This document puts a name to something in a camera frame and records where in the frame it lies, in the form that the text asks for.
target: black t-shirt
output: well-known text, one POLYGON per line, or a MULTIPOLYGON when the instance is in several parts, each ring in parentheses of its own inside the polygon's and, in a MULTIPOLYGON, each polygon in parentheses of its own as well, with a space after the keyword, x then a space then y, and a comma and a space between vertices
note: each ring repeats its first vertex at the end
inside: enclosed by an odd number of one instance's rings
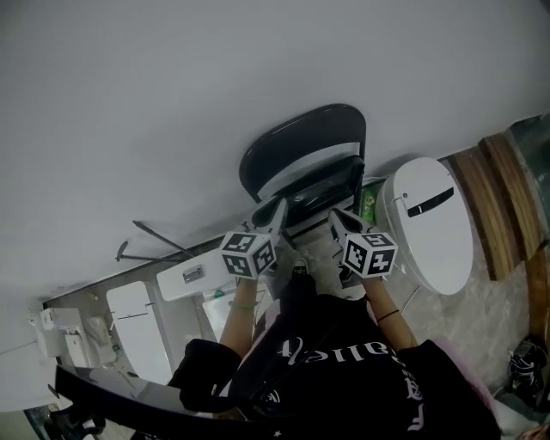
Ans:
POLYGON ((180 388, 184 403, 200 411, 208 411, 201 406, 229 382, 229 398, 255 402, 245 413, 249 419, 287 415, 342 420, 343 425, 354 421, 369 434, 393 438, 440 431, 448 419, 441 406, 453 411, 479 400, 433 343, 397 356, 369 318, 364 300, 318 296, 307 304, 283 304, 282 310, 276 319, 268 317, 266 330, 243 360, 224 345, 190 342, 169 385, 180 388), (442 387, 451 392, 457 387, 454 402, 449 404, 453 397, 442 387))

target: toilet lid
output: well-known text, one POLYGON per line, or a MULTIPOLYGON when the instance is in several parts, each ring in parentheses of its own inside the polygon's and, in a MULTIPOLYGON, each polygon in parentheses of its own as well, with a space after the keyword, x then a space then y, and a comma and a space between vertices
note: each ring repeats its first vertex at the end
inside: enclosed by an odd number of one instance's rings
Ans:
POLYGON ((172 370, 145 283, 112 289, 107 302, 131 367, 142 379, 166 385, 172 370))
POLYGON ((449 170, 429 158, 406 163, 395 173, 391 204, 391 224, 412 271, 444 295, 462 289, 472 270, 472 230, 449 170))

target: white wall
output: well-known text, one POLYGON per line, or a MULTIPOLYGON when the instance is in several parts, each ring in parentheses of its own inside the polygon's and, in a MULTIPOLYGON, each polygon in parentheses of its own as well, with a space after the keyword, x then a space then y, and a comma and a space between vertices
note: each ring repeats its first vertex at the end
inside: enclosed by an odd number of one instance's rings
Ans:
POLYGON ((43 357, 36 333, 27 323, 30 310, 40 310, 40 303, 0 297, 0 416, 55 401, 47 385, 55 384, 56 361, 43 357))
POLYGON ((0 295, 52 296, 252 206, 265 129, 330 102, 367 168, 443 156, 550 103, 538 0, 12 0, 0 6, 0 295))

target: sneaker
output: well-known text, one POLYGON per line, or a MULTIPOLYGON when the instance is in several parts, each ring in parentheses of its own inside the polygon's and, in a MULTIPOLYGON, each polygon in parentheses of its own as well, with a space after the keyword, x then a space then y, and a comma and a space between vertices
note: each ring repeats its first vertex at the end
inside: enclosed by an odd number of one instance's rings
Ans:
POLYGON ((303 258, 299 258, 294 261, 294 265, 292 265, 292 276, 296 275, 308 275, 308 263, 303 258))
POLYGON ((531 407, 534 407, 536 396, 544 387, 542 369, 546 364, 546 347, 530 337, 514 350, 508 363, 512 393, 531 407))

